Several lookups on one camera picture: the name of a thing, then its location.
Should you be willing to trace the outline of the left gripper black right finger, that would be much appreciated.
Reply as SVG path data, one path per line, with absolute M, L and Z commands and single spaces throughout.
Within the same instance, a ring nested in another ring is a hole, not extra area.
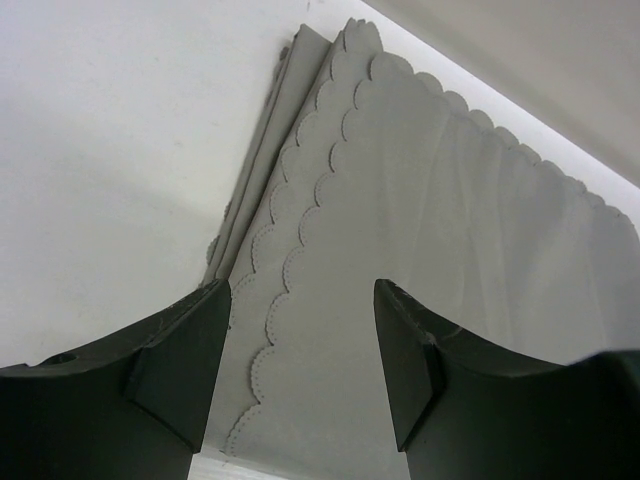
M 492 343 L 394 282 L 374 314 L 396 444 L 414 479 L 635 479 L 639 354 L 567 366 Z

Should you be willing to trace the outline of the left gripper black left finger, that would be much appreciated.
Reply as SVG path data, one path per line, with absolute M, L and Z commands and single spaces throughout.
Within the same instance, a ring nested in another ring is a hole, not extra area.
M 35 366 L 1 371 L 5 479 L 185 479 L 201 450 L 231 307 L 215 280 Z

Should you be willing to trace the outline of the grey cloth placemat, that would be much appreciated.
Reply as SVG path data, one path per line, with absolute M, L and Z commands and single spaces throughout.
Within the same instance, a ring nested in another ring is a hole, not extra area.
M 384 51 L 301 26 L 211 246 L 232 308 L 208 442 L 229 456 L 392 460 L 372 319 L 394 280 L 440 315 L 567 363 L 639 344 L 629 218 Z

